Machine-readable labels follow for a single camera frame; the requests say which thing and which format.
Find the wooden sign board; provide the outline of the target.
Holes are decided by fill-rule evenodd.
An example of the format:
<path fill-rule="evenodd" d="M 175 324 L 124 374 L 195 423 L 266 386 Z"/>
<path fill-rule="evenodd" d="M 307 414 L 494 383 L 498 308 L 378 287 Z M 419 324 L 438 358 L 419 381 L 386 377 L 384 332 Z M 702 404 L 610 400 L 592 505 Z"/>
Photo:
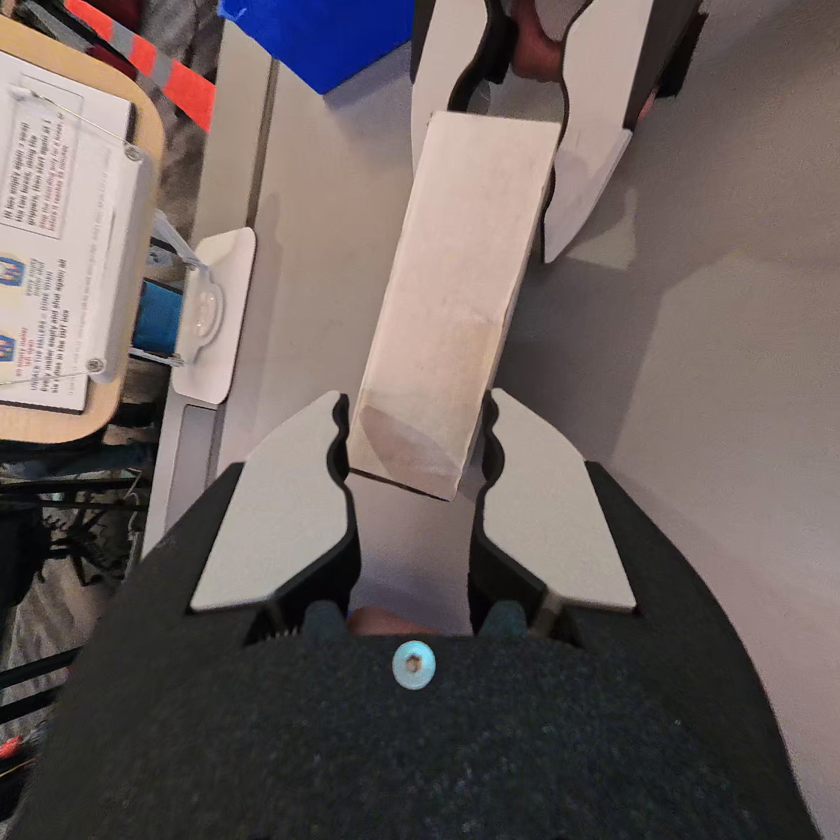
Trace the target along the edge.
<path fill-rule="evenodd" d="M 162 120 L 139 86 L 118 70 L 74 49 L 2 17 L 2 52 L 60 77 L 79 82 L 132 103 L 132 141 L 140 184 L 132 198 L 128 255 L 119 278 L 115 307 L 115 369 L 109 381 L 98 374 L 90 386 L 85 410 L 78 415 L 49 412 L 30 406 L 1 407 L 2 439 L 33 444 L 60 444 L 78 440 L 106 426 L 117 412 L 129 364 L 134 322 L 140 304 L 145 256 L 151 239 L 165 137 Z"/>

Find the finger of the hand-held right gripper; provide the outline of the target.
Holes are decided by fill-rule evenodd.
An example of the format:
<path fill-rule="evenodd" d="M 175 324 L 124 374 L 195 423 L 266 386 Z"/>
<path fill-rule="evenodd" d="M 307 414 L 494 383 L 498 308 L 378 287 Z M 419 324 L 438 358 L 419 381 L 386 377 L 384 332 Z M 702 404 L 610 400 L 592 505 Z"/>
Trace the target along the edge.
<path fill-rule="evenodd" d="M 467 112 L 477 91 L 500 85 L 518 40 L 518 25 L 499 1 L 414 4 L 411 140 L 413 171 L 436 112 Z"/>
<path fill-rule="evenodd" d="M 653 5 L 589 2 L 566 33 L 563 131 L 542 219 L 545 264 L 579 234 L 632 138 L 624 123 Z"/>

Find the white stand base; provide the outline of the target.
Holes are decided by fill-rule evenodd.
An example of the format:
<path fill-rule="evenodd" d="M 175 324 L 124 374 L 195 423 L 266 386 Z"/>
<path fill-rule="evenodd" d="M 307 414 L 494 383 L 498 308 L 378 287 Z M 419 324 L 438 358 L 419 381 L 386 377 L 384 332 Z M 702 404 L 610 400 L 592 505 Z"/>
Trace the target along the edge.
<path fill-rule="evenodd" d="M 256 235 L 242 227 L 203 239 L 182 295 L 172 370 L 175 392 L 201 403 L 223 403 L 233 380 Z"/>

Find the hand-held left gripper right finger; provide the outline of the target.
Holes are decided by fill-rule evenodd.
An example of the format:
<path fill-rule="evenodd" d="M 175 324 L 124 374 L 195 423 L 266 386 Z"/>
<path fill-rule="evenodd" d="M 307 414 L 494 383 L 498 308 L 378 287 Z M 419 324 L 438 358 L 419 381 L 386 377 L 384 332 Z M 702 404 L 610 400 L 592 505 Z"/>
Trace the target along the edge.
<path fill-rule="evenodd" d="M 534 634 L 551 633 L 566 607 L 632 614 L 637 600 L 578 449 L 499 388 L 486 395 L 480 435 L 484 484 L 468 568 L 474 633 L 499 602 L 519 604 Z"/>

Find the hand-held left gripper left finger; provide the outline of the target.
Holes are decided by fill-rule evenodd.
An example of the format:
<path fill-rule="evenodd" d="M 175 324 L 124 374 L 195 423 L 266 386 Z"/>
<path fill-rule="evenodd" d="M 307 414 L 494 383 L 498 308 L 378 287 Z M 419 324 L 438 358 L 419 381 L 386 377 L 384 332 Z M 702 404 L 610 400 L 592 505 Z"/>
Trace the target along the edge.
<path fill-rule="evenodd" d="M 248 455 L 192 594 L 193 613 L 254 607 L 289 634 L 316 602 L 346 618 L 361 575 L 346 484 L 349 408 L 346 394 L 326 392 Z"/>

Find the white cardboard box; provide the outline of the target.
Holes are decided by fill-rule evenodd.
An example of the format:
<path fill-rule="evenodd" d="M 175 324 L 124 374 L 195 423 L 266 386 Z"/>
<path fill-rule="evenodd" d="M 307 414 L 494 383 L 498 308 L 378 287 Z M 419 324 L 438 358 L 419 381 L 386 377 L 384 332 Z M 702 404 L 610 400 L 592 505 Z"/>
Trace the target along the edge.
<path fill-rule="evenodd" d="M 351 421 L 353 471 L 456 497 L 560 133 L 557 122 L 430 119 Z"/>

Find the orange grey striped bar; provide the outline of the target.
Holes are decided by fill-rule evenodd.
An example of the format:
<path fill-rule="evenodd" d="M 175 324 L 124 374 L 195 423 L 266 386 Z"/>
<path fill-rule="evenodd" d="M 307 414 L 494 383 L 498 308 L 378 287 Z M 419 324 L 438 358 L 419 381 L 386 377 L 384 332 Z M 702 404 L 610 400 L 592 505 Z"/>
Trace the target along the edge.
<path fill-rule="evenodd" d="M 214 117 L 216 86 L 192 68 L 159 51 L 150 41 L 122 26 L 89 2 L 65 1 L 72 17 L 88 26 L 140 75 L 153 81 L 164 95 L 205 133 Z"/>

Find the printed instruction sheet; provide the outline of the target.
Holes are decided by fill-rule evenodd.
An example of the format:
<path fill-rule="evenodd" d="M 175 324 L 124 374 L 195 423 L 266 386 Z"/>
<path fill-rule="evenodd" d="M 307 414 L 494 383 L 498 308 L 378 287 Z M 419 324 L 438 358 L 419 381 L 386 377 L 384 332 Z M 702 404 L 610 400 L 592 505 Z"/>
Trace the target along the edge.
<path fill-rule="evenodd" d="M 134 106 L 2 53 L 2 403 L 80 414 Z"/>

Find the black chair base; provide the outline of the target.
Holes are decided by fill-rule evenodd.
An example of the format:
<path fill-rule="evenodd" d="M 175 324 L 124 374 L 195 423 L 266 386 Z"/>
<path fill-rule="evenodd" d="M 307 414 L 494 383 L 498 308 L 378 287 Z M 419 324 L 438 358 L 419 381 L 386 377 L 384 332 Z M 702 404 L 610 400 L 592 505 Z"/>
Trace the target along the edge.
<path fill-rule="evenodd" d="M 150 499 L 148 468 L 43 479 L 2 469 L 2 605 L 21 603 L 58 562 L 68 563 L 80 586 L 116 592 L 130 572 Z"/>

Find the person's right hand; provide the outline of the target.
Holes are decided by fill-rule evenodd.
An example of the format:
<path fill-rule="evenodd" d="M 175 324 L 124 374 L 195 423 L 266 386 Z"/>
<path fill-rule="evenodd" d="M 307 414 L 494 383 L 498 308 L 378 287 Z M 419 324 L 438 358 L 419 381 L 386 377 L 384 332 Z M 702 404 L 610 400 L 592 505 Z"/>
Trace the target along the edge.
<path fill-rule="evenodd" d="M 511 69 L 516 77 L 560 83 L 564 48 L 545 32 L 534 1 L 513 1 L 511 19 L 518 29 Z"/>

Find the blue plastic bin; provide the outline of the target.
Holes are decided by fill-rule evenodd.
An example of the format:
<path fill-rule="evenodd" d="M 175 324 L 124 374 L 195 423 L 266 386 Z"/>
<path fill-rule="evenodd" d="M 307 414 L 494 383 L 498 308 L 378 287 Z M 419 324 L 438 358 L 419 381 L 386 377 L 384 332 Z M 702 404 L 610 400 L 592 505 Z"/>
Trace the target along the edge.
<path fill-rule="evenodd" d="M 217 10 L 323 95 L 409 41 L 414 6 L 414 1 L 220 1 Z"/>

